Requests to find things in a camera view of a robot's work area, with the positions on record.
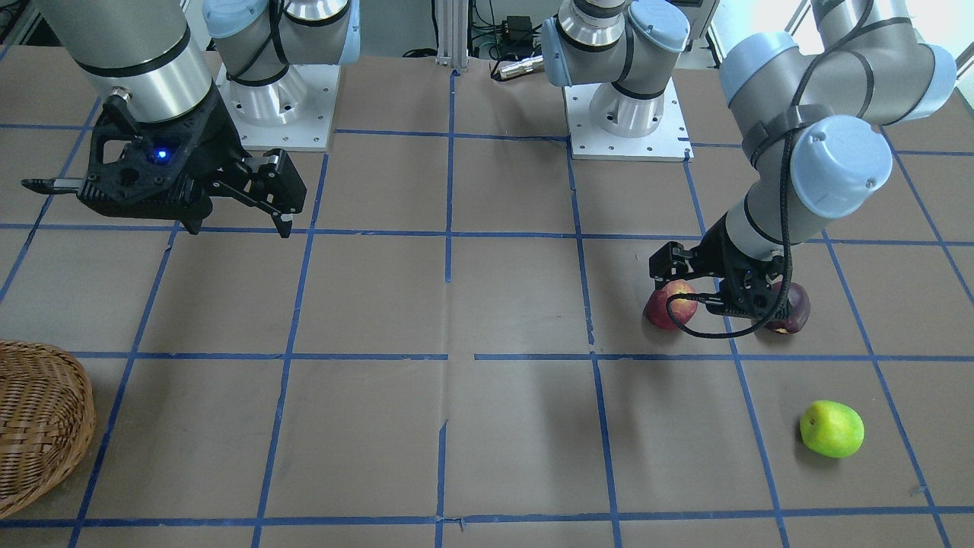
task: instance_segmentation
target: mounting plate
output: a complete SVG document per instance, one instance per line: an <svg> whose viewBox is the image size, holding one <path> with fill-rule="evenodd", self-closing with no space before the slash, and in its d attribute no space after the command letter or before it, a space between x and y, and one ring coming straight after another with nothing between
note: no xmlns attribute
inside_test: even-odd
<svg viewBox="0 0 974 548"><path fill-rule="evenodd" d="M635 160L683 162L693 157L687 123L676 96L673 80L666 84L665 106L656 130L645 137L619 137L603 130L588 111L595 90L601 84L565 88L565 111L572 134L572 157L582 160Z"/></svg>
<svg viewBox="0 0 974 548"><path fill-rule="evenodd" d="M295 64L292 68L298 71L312 90L304 112L294 122L277 127L258 126L247 122L234 105L223 99L240 133L243 148L268 150L280 147L290 151L327 152L341 67L334 64ZM226 82L227 69L220 66L216 87L222 90Z"/></svg>

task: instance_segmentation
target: light blue cap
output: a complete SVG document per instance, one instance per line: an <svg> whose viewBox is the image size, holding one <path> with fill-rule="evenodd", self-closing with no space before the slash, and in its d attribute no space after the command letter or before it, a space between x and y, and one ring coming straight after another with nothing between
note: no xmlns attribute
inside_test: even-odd
<svg viewBox="0 0 974 548"><path fill-rule="evenodd" d="M930 85L917 107L897 123L926 118L940 110L947 99L951 98L957 85L957 62L954 56L940 46L926 46L933 51L933 77L930 78Z"/></svg>
<svg viewBox="0 0 974 548"><path fill-rule="evenodd" d="M854 116L839 114L812 124L792 153L795 193L812 213L825 218L859 209L892 171L886 139Z"/></svg>
<svg viewBox="0 0 974 548"><path fill-rule="evenodd" d="M213 38L227 38L256 21L269 0L205 0L203 17Z"/></svg>
<svg viewBox="0 0 974 548"><path fill-rule="evenodd" d="M629 18L637 32L674 54L687 47L690 22L687 16L665 0L636 0L629 5Z"/></svg>
<svg viewBox="0 0 974 548"><path fill-rule="evenodd" d="M797 48L798 44L787 32L752 34L733 47L721 65L721 87L731 104L737 92L769 61L782 52Z"/></svg>
<svg viewBox="0 0 974 548"><path fill-rule="evenodd" d="M350 0L349 6L349 29L345 34L345 46L342 48L342 56L338 58L338 64L352 64L358 60L358 56L361 55L361 29L360 29L360 11L358 9L358 0Z"/></svg>
<svg viewBox="0 0 974 548"><path fill-rule="evenodd" d="M558 35L558 24L554 18L548 18L542 23L542 56L544 57L544 74L548 82L559 88L572 85L572 76L568 73L568 62L565 60L565 50Z"/></svg>

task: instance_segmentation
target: red apple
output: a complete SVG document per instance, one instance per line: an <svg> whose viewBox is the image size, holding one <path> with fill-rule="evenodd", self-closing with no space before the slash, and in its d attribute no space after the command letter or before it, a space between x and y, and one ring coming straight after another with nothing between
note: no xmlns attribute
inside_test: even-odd
<svg viewBox="0 0 974 548"><path fill-rule="evenodd" d="M673 320L670 320L669 314L666 313L666 300L673 294L696 294L696 291L684 280L673 280L663 286L661 290L655 290L650 295L646 307L643 308L643 316L646 316L650 323L662 330L678 329ZM680 323L686 324L696 312L696 301L678 298L670 304L670 309L673 310L673 315L676 316L677 320L680 320Z"/></svg>
<svg viewBox="0 0 974 548"><path fill-rule="evenodd" d="M780 291L781 282L775 282L771 288L776 292ZM811 314L811 301L808 300L808 292L805 291L805 288L792 282L788 290L788 304L791 304L792 307L788 318L771 320L765 324L765 329L783 334L797 333L802 330Z"/></svg>

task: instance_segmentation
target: floor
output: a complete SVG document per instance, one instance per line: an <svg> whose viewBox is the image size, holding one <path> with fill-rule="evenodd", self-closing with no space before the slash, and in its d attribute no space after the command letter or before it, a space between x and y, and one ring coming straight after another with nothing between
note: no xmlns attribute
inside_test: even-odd
<svg viewBox="0 0 974 548"><path fill-rule="evenodd" d="M364 58L290 239L233 202L190 236L22 190L84 173L98 105L64 51L0 49L0 336L75 353L99 416L0 546L974 546L959 98L796 249L805 329L728 343L640 315L649 255L754 179L716 72L675 75L694 159L651 164L572 161L560 91L487 71ZM816 399L860 452L802 446Z"/></svg>

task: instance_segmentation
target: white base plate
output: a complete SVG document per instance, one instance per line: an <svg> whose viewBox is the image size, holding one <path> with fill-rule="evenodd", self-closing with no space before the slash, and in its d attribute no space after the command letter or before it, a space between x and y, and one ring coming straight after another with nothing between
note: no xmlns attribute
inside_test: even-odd
<svg viewBox="0 0 974 548"><path fill-rule="evenodd" d="M673 80L666 84L663 117L656 130L645 137L619 137L603 130L588 112L588 104L601 84L565 88L565 110L572 134L572 156L582 160L636 160L683 162L693 157L687 123L676 97Z"/></svg>
<svg viewBox="0 0 974 548"><path fill-rule="evenodd" d="M328 150L341 67L334 64L295 64L292 68L305 79L312 94L309 103L304 105L302 116L294 122L277 127L257 126L248 123L227 99L223 99L240 133L243 148L267 150L279 147L304 152ZM227 69L221 66L216 76L216 87L222 89L226 82Z"/></svg>

